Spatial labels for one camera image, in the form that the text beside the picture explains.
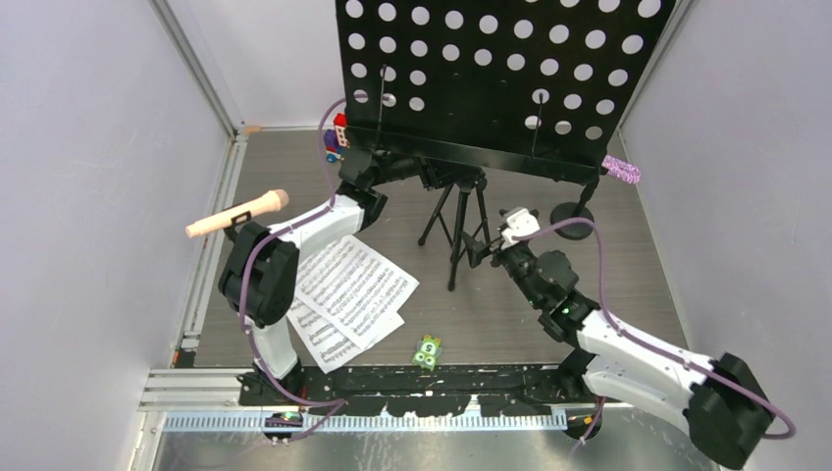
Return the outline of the black music stand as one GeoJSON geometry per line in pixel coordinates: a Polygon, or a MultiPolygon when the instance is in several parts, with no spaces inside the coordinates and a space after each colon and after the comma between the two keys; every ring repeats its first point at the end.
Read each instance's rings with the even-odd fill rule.
{"type": "Polygon", "coordinates": [[[607,144],[671,1],[338,1],[350,148],[571,182],[607,144]]]}

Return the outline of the sheet music page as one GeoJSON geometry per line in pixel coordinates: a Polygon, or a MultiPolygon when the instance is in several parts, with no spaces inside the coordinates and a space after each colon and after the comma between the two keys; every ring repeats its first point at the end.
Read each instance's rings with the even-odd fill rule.
{"type": "Polygon", "coordinates": [[[332,242],[300,263],[295,293],[361,348],[378,335],[419,282],[353,235],[332,242]]]}
{"type": "Polygon", "coordinates": [[[370,343],[360,347],[300,300],[293,302],[287,317],[325,374],[344,366],[404,325],[404,319],[398,313],[390,314],[379,323],[380,329],[370,343]]]}

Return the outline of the beige microphone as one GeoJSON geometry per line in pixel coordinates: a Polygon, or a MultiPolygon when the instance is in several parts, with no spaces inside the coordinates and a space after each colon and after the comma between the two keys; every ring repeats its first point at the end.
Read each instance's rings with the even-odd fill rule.
{"type": "Polygon", "coordinates": [[[265,213],[281,211],[288,203],[289,196],[284,189],[271,189],[255,199],[200,219],[186,226],[184,231],[189,238],[205,236],[216,231],[221,231],[229,225],[231,217],[244,211],[250,211],[252,218],[254,218],[265,213]]]}

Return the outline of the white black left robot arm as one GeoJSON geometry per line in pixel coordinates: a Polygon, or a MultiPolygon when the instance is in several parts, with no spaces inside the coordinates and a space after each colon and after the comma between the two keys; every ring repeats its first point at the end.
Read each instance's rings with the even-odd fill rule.
{"type": "Polygon", "coordinates": [[[271,190],[219,213],[212,230],[233,244],[221,273],[219,291],[240,318],[250,339],[254,363],[263,377],[263,393],[278,406],[293,404],[301,391],[298,355],[288,338],[286,314],[295,300],[300,264],[333,242],[353,236],[380,217],[387,197],[376,188],[419,178],[428,189],[482,185],[480,167],[385,151],[346,148],[340,183],[324,203],[275,228],[255,217],[286,206],[282,190],[271,190]]]}

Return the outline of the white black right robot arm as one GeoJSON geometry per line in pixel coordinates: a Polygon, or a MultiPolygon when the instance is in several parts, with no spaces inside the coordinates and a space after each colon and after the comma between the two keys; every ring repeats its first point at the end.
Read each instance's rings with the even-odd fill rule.
{"type": "Polygon", "coordinates": [[[605,314],[577,290],[579,277],[561,251],[536,255],[525,241],[462,239],[471,266],[490,257],[540,311],[545,332],[572,346],[559,378],[566,398],[627,402],[679,429],[717,464],[747,464],[774,415],[760,404],[765,393],[745,360],[694,353],[605,314]]]}

